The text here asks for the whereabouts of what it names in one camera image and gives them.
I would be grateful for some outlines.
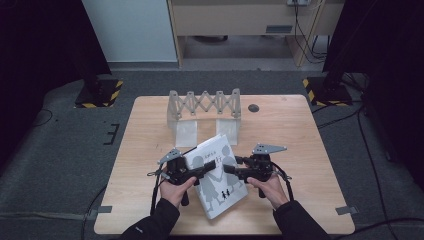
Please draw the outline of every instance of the wall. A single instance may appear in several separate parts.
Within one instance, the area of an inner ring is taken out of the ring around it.
[[[315,35],[333,35],[345,0],[326,0],[318,20]]]
[[[177,62],[166,0],[82,0],[108,62]]]

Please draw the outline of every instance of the robotic hand controller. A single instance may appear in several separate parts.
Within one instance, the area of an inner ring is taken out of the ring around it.
[[[244,163],[247,168],[236,168],[234,166],[224,164],[224,172],[236,175],[240,180],[244,180],[245,183],[247,183],[248,177],[253,177],[259,181],[266,182],[271,177],[272,173],[277,173],[286,182],[290,200],[293,200],[293,193],[291,190],[290,182],[288,181],[291,178],[287,176],[287,174],[277,164],[271,161],[271,157],[269,155],[271,153],[285,150],[287,150],[286,147],[259,143],[253,149],[253,155],[250,157],[236,156],[237,164]],[[265,198],[265,194],[261,189],[259,189],[259,197]]]
[[[166,172],[162,170],[164,163],[166,163]],[[156,172],[147,174],[147,176],[157,176],[156,185],[153,189],[152,207],[150,210],[151,215],[154,213],[157,192],[160,184],[162,183],[159,183],[159,176],[162,176],[164,179],[168,180],[168,182],[174,185],[181,185],[191,177],[196,177],[197,180],[194,185],[199,185],[199,179],[203,178],[207,172],[216,168],[215,161],[211,161],[204,164],[203,167],[190,170],[186,166],[184,154],[182,154],[176,148],[172,149],[167,155],[159,160],[158,164],[160,167]],[[189,199],[187,192],[185,192],[181,201],[181,205],[187,206],[188,204]]]

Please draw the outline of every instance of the white panel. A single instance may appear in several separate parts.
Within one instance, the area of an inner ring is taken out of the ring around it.
[[[108,62],[176,62],[165,0],[83,0]]]

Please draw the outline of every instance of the electrical outlet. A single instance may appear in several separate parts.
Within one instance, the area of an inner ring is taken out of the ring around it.
[[[311,0],[287,0],[288,6],[308,6],[311,4]]]

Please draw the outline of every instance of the wooden table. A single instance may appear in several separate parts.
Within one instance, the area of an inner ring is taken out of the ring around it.
[[[234,154],[249,156],[258,142],[287,146],[287,151],[273,153],[271,158],[293,178],[294,198],[327,233],[352,233],[350,214],[338,215],[335,210],[346,202],[305,97],[241,95],[240,99],[241,127]],[[155,178],[146,174],[156,170],[156,162],[174,147],[166,123],[167,104],[168,96],[135,100],[102,202],[112,210],[99,213],[94,226],[97,234],[121,234],[149,215]],[[250,104],[258,105],[259,112],[250,112]],[[213,136],[215,121],[199,120],[198,143]],[[269,201],[247,186],[249,195],[213,220],[206,218],[194,188],[189,189],[190,205],[180,207],[181,216],[171,234],[280,234]]]

